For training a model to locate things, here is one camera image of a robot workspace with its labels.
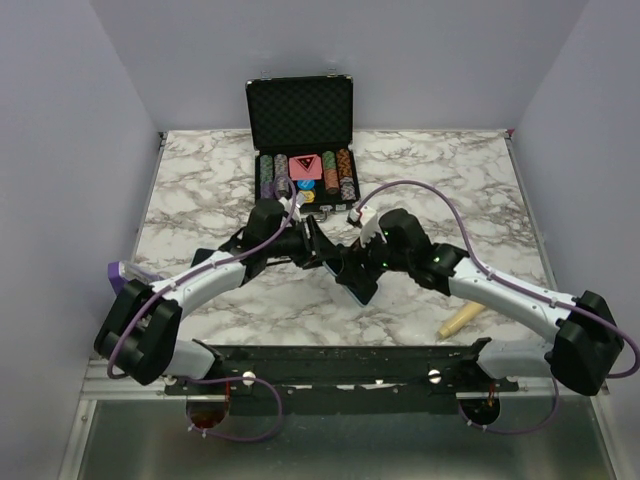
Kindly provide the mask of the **light blue phone case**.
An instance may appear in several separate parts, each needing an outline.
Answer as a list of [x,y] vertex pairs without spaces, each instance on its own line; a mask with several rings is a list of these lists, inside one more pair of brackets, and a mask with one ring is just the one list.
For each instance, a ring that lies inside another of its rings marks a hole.
[[201,264],[214,265],[217,262],[217,250],[208,248],[198,248],[191,261],[191,267],[196,267]]

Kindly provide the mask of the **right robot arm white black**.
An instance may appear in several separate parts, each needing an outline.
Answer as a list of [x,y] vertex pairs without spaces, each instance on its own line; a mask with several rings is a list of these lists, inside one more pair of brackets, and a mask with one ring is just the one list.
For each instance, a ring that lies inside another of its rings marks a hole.
[[479,303],[535,333],[529,340],[482,343],[459,370],[467,389],[480,392],[506,377],[552,377],[578,394],[598,393],[623,349],[602,296],[585,291],[575,297],[476,263],[464,249],[432,242],[404,209],[378,215],[354,208],[347,220],[360,234],[339,279],[361,302],[371,299],[383,273],[403,272],[425,289]]

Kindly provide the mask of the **black smartphone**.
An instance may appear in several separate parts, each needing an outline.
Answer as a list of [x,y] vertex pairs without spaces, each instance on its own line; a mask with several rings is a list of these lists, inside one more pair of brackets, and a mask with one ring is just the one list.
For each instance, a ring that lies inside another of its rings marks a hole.
[[378,290],[378,276],[368,270],[358,260],[330,260],[323,263],[333,276],[360,305],[366,306]]

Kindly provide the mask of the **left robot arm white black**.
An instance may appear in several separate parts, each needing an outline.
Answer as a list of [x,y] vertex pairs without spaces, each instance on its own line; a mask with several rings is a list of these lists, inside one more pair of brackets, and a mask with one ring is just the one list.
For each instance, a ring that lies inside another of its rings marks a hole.
[[200,262],[173,277],[144,282],[117,278],[116,294],[94,342],[111,379],[148,385],[162,377],[187,378],[201,395],[222,380],[217,351],[196,340],[182,341],[182,320],[215,297],[238,289],[261,274],[272,258],[300,268],[321,265],[326,236],[312,216],[299,219],[294,204],[261,200],[245,227]]

